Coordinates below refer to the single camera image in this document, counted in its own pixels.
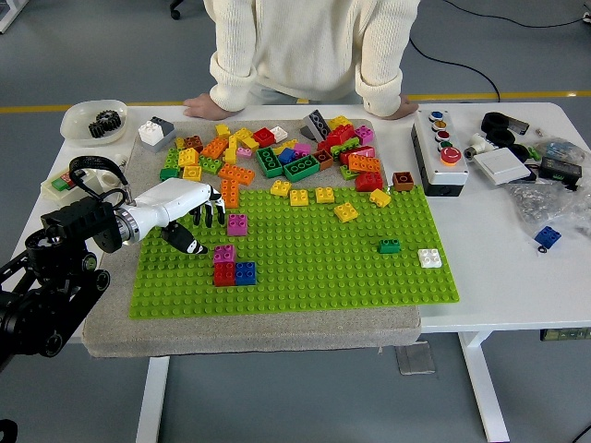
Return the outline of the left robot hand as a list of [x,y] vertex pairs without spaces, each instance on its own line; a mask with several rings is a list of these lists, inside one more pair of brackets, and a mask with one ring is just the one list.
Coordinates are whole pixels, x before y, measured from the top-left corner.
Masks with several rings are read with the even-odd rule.
[[160,227],[162,238],[175,249],[186,254],[206,254],[208,248],[178,221],[192,214],[194,223],[199,224],[202,207],[206,210],[205,224],[208,228],[212,226],[213,208],[217,209],[218,222],[224,224],[225,204],[219,191],[201,182],[167,179],[140,194],[135,199],[135,205],[127,207],[134,220],[130,229],[134,234],[132,238],[140,241],[152,228]]

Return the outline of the person's right hand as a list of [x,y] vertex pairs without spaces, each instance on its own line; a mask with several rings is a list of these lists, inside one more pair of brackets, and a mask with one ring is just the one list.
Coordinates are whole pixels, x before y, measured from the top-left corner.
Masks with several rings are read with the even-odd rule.
[[216,104],[209,93],[202,93],[198,97],[186,99],[183,102],[186,107],[184,115],[194,118],[202,118],[209,121],[221,121],[233,115]]

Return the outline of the person's left hand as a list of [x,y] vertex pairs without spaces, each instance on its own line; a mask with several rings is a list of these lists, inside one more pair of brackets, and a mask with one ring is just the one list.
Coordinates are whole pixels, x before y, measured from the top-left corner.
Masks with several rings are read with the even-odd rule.
[[388,116],[383,116],[382,119],[383,120],[400,120],[402,118],[407,117],[408,115],[411,115],[413,113],[415,113],[419,106],[417,103],[412,102],[406,95],[401,94],[400,95],[400,106],[397,109],[396,112],[394,112],[391,115]]

